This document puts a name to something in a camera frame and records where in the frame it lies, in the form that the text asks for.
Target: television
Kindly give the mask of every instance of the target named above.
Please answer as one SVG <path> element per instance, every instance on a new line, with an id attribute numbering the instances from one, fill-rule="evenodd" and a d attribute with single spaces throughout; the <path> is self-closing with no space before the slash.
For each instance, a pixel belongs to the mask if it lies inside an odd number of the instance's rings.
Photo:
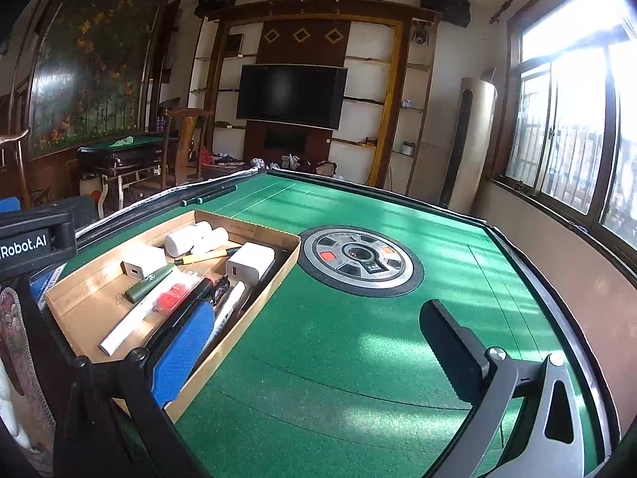
<path id="1" fill-rule="evenodd" d="M 237 118 L 338 129 L 347 68 L 243 65 Z"/>

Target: cardboard tray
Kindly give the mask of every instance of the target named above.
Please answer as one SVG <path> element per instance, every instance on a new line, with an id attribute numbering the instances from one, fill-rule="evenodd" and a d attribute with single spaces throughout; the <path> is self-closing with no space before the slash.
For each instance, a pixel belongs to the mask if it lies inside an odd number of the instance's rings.
<path id="1" fill-rule="evenodd" d="M 228 231 L 230 242 L 227 247 L 245 242 L 264 244 L 283 253 L 285 259 L 272 279 L 262 287 L 258 296 L 253 297 L 253 289 L 247 287 L 242 300 L 254 299 L 246 313 L 229 328 L 221 342 L 208 354 L 199 367 L 190 375 L 176 400 L 165 406 L 166 413 L 175 422 L 204 387 L 208 379 L 218 369 L 225 356 L 232 350 L 243 333 L 263 309 L 276 288 L 295 265 L 301 245 L 301 238 L 272 228 L 210 214 L 203 210 L 194 210 L 165 221 L 138 236 L 109 250 L 93 261 L 72 272 L 45 293 L 45 299 L 60 329 L 68 340 L 74 353 L 85 355 L 93 362 L 123 359 L 135 347 L 143 347 L 152 333 L 161 325 L 165 316 L 152 312 L 144 322 L 131 333 L 125 342 L 107 356 L 100 349 L 101 341 L 134 307 L 123 297 L 123 293 L 137 280 L 123 273 L 122 257 L 136 245 L 147 244 L 163 247 L 166 235 L 198 221 L 208 221 L 213 228 L 222 226 Z M 200 276 L 214 279 L 225 274 L 225 262 L 211 259 L 180 269 L 192 269 Z M 123 401 L 117 403 L 125 410 Z"/>

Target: green tube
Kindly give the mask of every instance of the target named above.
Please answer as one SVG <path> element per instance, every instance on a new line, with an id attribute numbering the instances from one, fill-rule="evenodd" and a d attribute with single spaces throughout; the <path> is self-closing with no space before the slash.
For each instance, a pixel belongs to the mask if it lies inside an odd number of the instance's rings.
<path id="1" fill-rule="evenodd" d="M 124 296 L 130 303 L 137 303 L 144 298 L 155 285 L 159 284 L 174 268 L 174 264 L 167 264 L 157 269 L 154 273 L 149 274 L 144 279 L 140 280 L 137 284 L 130 286 Z"/>

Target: orange button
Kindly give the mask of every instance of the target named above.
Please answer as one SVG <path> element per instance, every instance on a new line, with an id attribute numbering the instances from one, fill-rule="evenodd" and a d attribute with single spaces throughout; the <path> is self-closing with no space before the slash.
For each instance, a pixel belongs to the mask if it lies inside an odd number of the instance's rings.
<path id="1" fill-rule="evenodd" d="M 323 259 L 324 261 L 335 261 L 336 260 L 336 255 L 334 255 L 332 252 L 321 252 L 319 253 L 320 258 Z"/>

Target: speaker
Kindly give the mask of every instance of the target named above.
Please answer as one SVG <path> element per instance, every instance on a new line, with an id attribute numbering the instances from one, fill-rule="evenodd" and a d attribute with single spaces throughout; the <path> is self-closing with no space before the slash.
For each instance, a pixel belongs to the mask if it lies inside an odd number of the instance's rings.
<path id="1" fill-rule="evenodd" d="M 459 27 L 467 27 L 471 20 L 469 2 L 467 0 L 420 0 L 424 9 L 437 10 L 442 13 L 442 20 Z"/>
<path id="2" fill-rule="evenodd" d="M 237 0 L 199 0 L 199 4 L 195 9 L 195 15 L 198 18 L 208 18 L 213 12 L 232 7 Z"/>
<path id="3" fill-rule="evenodd" d="M 461 80 L 460 110 L 440 206 L 468 215 L 478 191 L 498 92 L 480 79 Z"/>

